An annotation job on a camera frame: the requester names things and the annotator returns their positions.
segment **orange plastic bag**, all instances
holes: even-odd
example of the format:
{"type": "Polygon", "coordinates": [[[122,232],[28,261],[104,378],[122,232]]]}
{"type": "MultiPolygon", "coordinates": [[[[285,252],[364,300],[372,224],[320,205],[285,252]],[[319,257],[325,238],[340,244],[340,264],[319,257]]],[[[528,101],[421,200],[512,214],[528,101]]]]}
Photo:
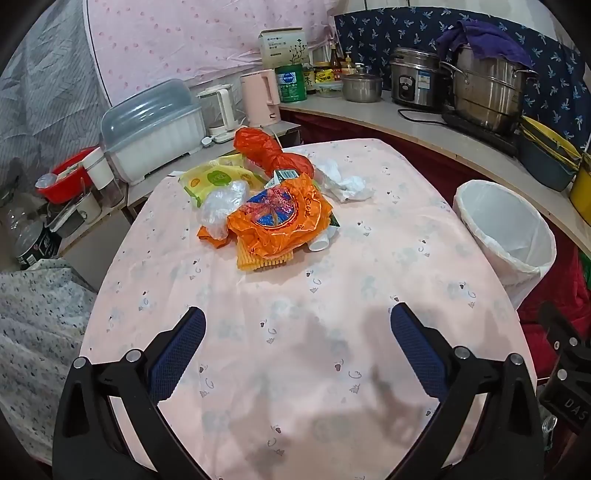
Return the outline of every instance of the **orange plastic bag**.
{"type": "Polygon", "coordinates": [[[279,143],[258,128],[243,127],[236,132],[234,148],[246,155],[254,164],[273,176],[275,170],[293,168],[299,174],[314,178],[314,167],[310,160],[297,153],[284,153],[279,143]]]}
{"type": "Polygon", "coordinates": [[[201,226],[201,228],[197,232],[197,238],[199,238],[200,240],[205,240],[206,242],[211,243],[215,248],[221,248],[221,247],[227,245],[228,243],[230,243],[230,235],[228,235],[223,240],[216,240],[214,237],[209,235],[209,232],[207,231],[207,229],[203,225],[201,226]]]}
{"type": "Polygon", "coordinates": [[[250,253],[277,258],[305,244],[330,223],[332,206],[306,174],[255,195],[228,216],[250,253]]]}

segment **cardboard box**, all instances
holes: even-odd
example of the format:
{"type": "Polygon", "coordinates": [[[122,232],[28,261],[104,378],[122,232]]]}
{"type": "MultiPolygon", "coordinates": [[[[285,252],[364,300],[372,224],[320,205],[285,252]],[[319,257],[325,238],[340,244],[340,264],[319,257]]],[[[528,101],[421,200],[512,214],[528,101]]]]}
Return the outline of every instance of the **cardboard box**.
{"type": "Polygon", "coordinates": [[[302,28],[263,30],[259,35],[259,45],[264,69],[309,61],[308,43],[302,28]]]}

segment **white container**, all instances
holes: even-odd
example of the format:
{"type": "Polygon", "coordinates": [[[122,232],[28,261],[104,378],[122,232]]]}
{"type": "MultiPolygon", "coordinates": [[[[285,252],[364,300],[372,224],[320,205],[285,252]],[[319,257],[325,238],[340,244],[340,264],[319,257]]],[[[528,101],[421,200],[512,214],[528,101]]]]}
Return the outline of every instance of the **white container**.
{"type": "Polygon", "coordinates": [[[76,210],[82,215],[84,223],[88,224],[94,222],[102,211],[99,202],[96,201],[92,192],[89,192],[82,197],[82,200],[76,204],[76,210]]]}
{"type": "Polygon", "coordinates": [[[105,158],[103,149],[100,147],[95,148],[85,156],[84,160],[82,160],[82,164],[92,180],[92,183],[94,183],[95,187],[99,190],[105,188],[105,186],[115,178],[111,171],[111,167],[109,167],[109,163],[105,158]]]}
{"type": "Polygon", "coordinates": [[[201,106],[179,79],[110,108],[100,130],[105,154],[130,185],[171,160],[201,149],[205,137],[201,106]]]}
{"type": "Polygon", "coordinates": [[[516,310],[554,264],[552,230],[530,202],[491,181],[460,185],[453,211],[476,239],[516,310]]]}

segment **white trash bin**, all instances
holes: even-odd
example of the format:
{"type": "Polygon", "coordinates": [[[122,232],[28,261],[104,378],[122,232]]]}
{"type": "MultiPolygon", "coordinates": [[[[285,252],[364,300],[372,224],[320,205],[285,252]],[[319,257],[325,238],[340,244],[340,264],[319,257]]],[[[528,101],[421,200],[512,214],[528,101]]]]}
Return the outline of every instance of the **white trash bin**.
{"type": "Polygon", "coordinates": [[[554,234],[532,204],[484,180],[461,185],[453,211],[491,264],[517,309],[556,259],[554,234]]]}

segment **pink tablecloth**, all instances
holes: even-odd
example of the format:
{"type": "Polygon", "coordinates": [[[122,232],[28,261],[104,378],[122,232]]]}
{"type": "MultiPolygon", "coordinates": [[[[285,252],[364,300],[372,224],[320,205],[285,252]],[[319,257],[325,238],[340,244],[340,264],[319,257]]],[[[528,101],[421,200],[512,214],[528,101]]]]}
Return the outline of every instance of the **pink tablecloth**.
{"type": "MultiPolygon", "coordinates": [[[[196,238],[196,213],[165,179],[109,269],[81,354],[119,359],[199,306],[205,339],[159,408],[212,478],[382,480],[437,407],[390,331],[393,304],[407,302],[452,346],[494,359],[519,352],[533,372],[531,357],[470,233],[404,157],[378,140],[294,150],[334,158],[375,189],[364,202],[332,201],[341,228],[329,249],[244,274],[233,245],[215,250],[196,238]]],[[[480,405],[450,460],[465,450],[480,405]]]]}

